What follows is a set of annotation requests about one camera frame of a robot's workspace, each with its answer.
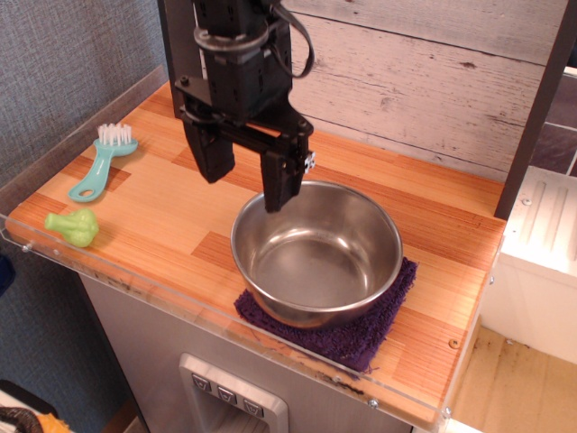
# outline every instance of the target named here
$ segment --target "dish cloth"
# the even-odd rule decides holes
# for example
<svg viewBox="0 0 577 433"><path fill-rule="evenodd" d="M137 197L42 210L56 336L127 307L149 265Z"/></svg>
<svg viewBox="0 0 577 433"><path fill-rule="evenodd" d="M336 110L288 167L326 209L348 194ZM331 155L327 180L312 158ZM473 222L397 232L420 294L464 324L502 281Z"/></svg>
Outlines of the dish cloth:
<svg viewBox="0 0 577 433"><path fill-rule="evenodd" d="M241 318L357 372L369 370L371 359L385 340L401 304L413 286L417 264L403 258L398 277L372 307L347 324L328 329L300 329L269 316L245 290L234 306Z"/></svg>

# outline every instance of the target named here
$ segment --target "green broccoli toy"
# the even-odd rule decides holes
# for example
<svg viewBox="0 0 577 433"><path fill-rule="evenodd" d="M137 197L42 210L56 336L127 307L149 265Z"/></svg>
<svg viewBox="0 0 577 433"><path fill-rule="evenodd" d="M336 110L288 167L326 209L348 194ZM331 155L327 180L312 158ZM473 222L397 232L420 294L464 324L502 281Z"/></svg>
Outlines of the green broccoli toy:
<svg viewBox="0 0 577 433"><path fill-rule="evenodd" d="M88 208L69 215L48 214L44 227L59 232L66 242L82 248L89 246L98 233L96 215Z"/></svg>

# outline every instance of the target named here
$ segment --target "gray button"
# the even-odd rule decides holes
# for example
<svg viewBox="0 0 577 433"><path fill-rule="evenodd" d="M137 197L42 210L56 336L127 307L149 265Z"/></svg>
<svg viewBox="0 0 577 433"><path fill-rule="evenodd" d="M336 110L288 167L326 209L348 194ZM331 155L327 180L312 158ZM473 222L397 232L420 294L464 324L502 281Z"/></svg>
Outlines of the gray button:
<svg viewBox="0 0 577 433"><path fill-rule="evenodd" d="M234 392L228 391L226 388L223 388L222 386L218 387L218 396L220 397L221 400L236 405L236 395L234 395Z"/></svg>
<svg viewBox="0 0 577 433"><path fill-rule="evenodd" d="M264 413L262 411L262 407L259 406L256 403L253 403L252 401L248 401L246 399L244 399L244 408L246 409L247 412L249 412L251 415L255 416L255 417L259 417L259 418L264 418Z"/></svg>
<svg viewBox="0 0 577 433"><path fill-rule="evenodd" d="M210 382L205 379L204 377L200 377L196 374L192 374L192 382L195 383L197 388L200 388L202 391L211 392L212 389L210 387Z"/></svg>

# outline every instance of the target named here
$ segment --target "control panel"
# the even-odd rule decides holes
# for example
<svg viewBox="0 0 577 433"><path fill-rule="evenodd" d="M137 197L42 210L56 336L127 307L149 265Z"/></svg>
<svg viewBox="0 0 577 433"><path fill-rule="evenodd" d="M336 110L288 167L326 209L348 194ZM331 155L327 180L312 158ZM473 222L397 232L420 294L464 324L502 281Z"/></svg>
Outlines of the control panel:
<svg viewBox="0 0 577 433"><path fill-rule="evenodd" d="M238 423L251 425L250 431L289 433L289 408L276 395L190 354L182 354L179 368L195 431L218 433Z"/></svg>

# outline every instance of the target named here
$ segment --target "metal bowl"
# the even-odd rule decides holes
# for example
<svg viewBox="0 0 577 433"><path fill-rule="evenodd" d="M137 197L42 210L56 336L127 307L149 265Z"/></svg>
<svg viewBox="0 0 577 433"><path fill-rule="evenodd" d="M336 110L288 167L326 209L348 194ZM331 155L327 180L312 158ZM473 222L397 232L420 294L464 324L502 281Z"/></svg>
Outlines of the metal bowl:
<svg viewBox="0 0 577 433"><path fill-rule="evenodd" d="M259 305L301 328L359 317L397 278L403 258L390 216L363 194L305 181L277 213L262 194L236 218L234 260Z"/></svg>

